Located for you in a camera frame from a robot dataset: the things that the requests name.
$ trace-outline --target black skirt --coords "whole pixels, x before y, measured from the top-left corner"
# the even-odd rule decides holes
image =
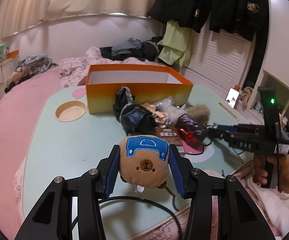
[[[192,28],[199,0],[156,0],[148,16],[162,23],[177,21],[179,27]]]

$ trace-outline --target gray clothing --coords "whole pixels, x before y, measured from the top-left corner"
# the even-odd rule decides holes
[[[130,38],[127,41],[114,45],[111,50],[111,56],[114,57],[119,54],[131,54],[129,49],[141,49],[141,47],[142,41]]]

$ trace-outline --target smartphone screen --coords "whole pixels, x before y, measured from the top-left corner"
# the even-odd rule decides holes
[[[230,88],[227,98],[226,98],[226,103],[228,103],[230,107],[234,108],[236,101],[238,100],[238,96],[239,96],[239,91],[233,88]]]

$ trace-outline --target table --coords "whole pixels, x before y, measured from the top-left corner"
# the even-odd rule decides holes
[[[86,113],[74,122],[57,121],[54,117],[54,111],[60,104],[73,100],[72,93],[76,89],[77,87],[66,88],[55,93],[48,99],[41,112],[25,167],[23,184],[23,212],[25,216],[28,215],[53,178],[63,176],[65,179],[71,179],[95,168],[101,159],[109,155],[113,145],[118,144],[126,136],[113,113],[94,115]],[[86,96],[80,100],[86,103]],[[210,123],[230,125],[247,122],[237,111],[233,110],[235,115],[239,117],[238,121],[235,120],[219,106],[218,102],[224,102],[224,100],[202,85],[195,85],[189,98],[190,104],[204,103],[211,109]],[[239,158],[237,152],[229,148],[225,141],[213,142],[201,156],[203,155],[209,158],[204,160],[197,156],[186,155],[186,157],[191,160],[194,167],[203,170],[214,169],[220,174],[224,170],[225,175],[241,166],[242,160],[248,161],[252,158],[252,154],[244,154],[241,155],[242,159]],[[177,192],[171,175],[168,177],[167,186],[174,193]],[[135,196],[134,191],[134,185],[122,182],[118,176],[111,196]],[[174,211],[172,196],[165,189],[147,188],[144,196]],[[189,203],[190,200],[182,200],[179,196],[176,198],[176,206],[179,209]],[[73,217],[77,214],[76,200],[72,213]],[[133,201],[105,204],[101,208],[101,214],[108,240],[128,239],[169,216],[156,207]],[[73,239],[78,239],[77,226],[73,231]]]

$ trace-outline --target pink blanket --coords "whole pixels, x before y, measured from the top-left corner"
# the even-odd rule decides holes
[[[58,67],[55,67],[15,86],[0,101],[0,229],[9,240],[15,238],[22,224],[14,193],[14,175],[27,154],[46,100],[59,89]]]
[[[134,57],[127,58],[124,61],[112,61],[101,56],[100,49],[91,47],[86,51],[85,57],[65,58],[58,62],[59,74],[62,76],[60,85],[65,87],[76,87],[81,79],[88,75],[90,65],[98,64],[149,64],[160,65],[148,60],[140,61]]]

